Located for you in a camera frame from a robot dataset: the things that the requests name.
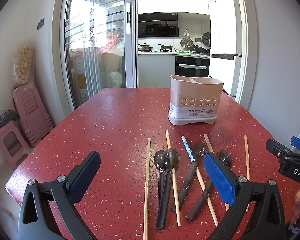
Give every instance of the kitchen countertop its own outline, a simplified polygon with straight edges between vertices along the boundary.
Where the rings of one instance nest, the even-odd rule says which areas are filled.
[[[138,52],[139,55],[148,55],[148,54],[154,54],[154,55],[175,55],[180,57],[196,57],[196,58],[206,58],[210,59],[210,56],[207,55],[200,55],[200,54],[193,54],[193,53],[179,53],[179,52],[160,52],[160,51],[151,51],[151,52]]]
[[[180,210],[181,227],[177,227],[175,213],[168,208],[166,229],[154,229],[158,192],[154,153],[167,148],[165,130],[169,130],[172,147],[180,154],[176,170],[180,190],[190,168],[182,135],[192,146],[196,141],[204,140],[203,134],[207,133],[215,152],[226,149],[231,154],[236,175],[246,175],[243,137],[247,135],[251,181],[264,183],[270,178],[275,179],[286,218],[289,217],[299,184],[278,173],[278,159],[265,148],[266,140],[272,136],[251,114],[222,93],[215,124],[173,126],[168,120],[169,102],[170,89],[101,90],[39,143],[15,170],[6,184],[7,190],[21,204],[29,179],[53,181],[61,174],[68,174],[95,150],[100,153],[101,167],[82,201],[76,204],[79,214],[98,239],[142,239],[146,149],[147,139],[151,138],[149,239],[206,239],[215,228],[207,205],[195,221],[186,221],[186,215],[202,193],[196,178]],[[208,178],[202,160],[199,164],[206,182]],[[225,206],[215,189],[210,197],[220,222],[226,212]],[[173,203],[171,190],[169,206]],[[61,232],[70,239],[55,205],[52,206]],[[253,204],[250,204],[233,239],[242,235],[252,210]]]

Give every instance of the black plastic spoon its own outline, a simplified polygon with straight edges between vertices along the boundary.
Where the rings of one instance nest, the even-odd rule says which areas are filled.
[[[164,187],[164,181],[166,178],[166,175],[164,171],[166,170],[167,166],[164,165],[163,161],[163,155],[165,154],[165,151],[157,151],[154,155],[154,165],[159,170],[159,179],[158,179],[158,209],[160,206],[162,193],[163,193],[163,187]]]
[[[176,167],[179,162],[179,153],[176,149],[168,149],[163,155],[163,161],[164,165],[167,166],[167,171],[162,193],[162,199],[159,205],[157,220],[155,222],[156,229],[163,229],[165,227],[165,220],[168,210],[171,188],[172,168]]]
[[[193,178],[193,175],[195,173],[195,170],[197,168],[197,165],[198,165],[198,161],[200,158],[202,158],[204,156],[204,154],[206,153],[206,149],[207,149],[207,145],[205,142],[196,142],[193,147],[192,147],[192,156],[194,157],[194,161],[191,163],[191,166],[190,166],[190,170],[187,174],[187,177],[186,177],[186,180],[185,182],[183,183],[182,185],[182,188],[179,192],[179,195],[178,195],[178,199],[179,199],[179,207],[181,208],[181,205],[188,193],[188,190],[189,190],[189,187],[190,187],[190,184],[191,184],[191,181],[192,181],[192,178]],[[174,204],[172,209],[171,209],[173,212],[176,211],[176,205]]]
[[[217,152],[217,156],[223,165],[232,167],[232,160],[229,153],[226,150],[220,150]],[[197,203],[192,208],[190,214],[187,216],[188,221],[193,221],[197,217],[199,211],[203,208],[203,205],[206,203],[209,193],[212,188],[212,181],[209,180],[207,186],[205,187],[202,195],[199,197]]]

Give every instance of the hand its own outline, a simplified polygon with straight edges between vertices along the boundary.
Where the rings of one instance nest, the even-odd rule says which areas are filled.
[[[294,225],[297,221],[297,219],[300,216],[300,190],[296,193],[296,196],[294,198],[294,205],[292,207],[292,218],[290,219],[290,222],[292,225]]]

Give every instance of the chopstick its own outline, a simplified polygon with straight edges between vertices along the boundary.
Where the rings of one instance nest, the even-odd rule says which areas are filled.
[[[146,160],[146,186],[145,186],[145,211],[143,216],[143,240],[148,240],[148,211],[149,211],[149,172],[150,172],[150,144],[148,139]]]
[[[181,138],[182,138],[182,141],[183,141],[183,143],[185,145],[185,148],[186,148],[187,152],[189,151],[189,153],[191,153],[190,147],[189,147],[188,143],[186,142],[186,138],[184,136],[182,136]],[[203,179],[202,179],[202,176],[201,176],[201,173],[200,173],[198,167],[196,168],[195,173],[197,175],[197,178],[198,178],[198,181],[200,183],[201,189],[202,189],[202,191],[204,191],[204,189],[205,189],[206,186],[205,186],[205,184],[203,182]],[[210,199],[209,196],[207,198],[207,204],[208,204],[210,213],[212,215],[213,222],[214,222],[215,226],[217,227],[218,226],[217,216],[216,216],[216,213],[214,212],[214,209],[213,209],[213,206],[212,206],[212,203],[211,203],[211,199]]]
[[[249,150],[248,150],[248,141],[247,136],[244,136],[244,148],[246,151],[246,163],[247,163],[247,180],[250,181],[250,161],[249,161]]]
[[[204,139],[206,140],[209,152],[214,153],[214,151],[212,149],[212,146],[211,146],[211,143],[209,141],[208,135],[205,133],[203,136],[204,136]],[[230,208],[229,204],[225,203],[225,206],[226,206],[226,210],[228,211],[228,209]]]
[[[166,138],[167,138],[168,149],[170,149],[171,148],[171,142],[170,142],[169,131],[166,131]],[[177,224],[178,224],[178,227],[181,227],[177,179],[176,179],[176,171],[175,171],[174,168],[172,169],[172,183],[173,183],[174,203],[176,205]]]

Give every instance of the utensil holder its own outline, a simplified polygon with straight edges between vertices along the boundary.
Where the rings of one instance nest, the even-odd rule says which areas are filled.
[[[173,125],[217,119],[223,82],[214,78],[171,76],[169,120]]]

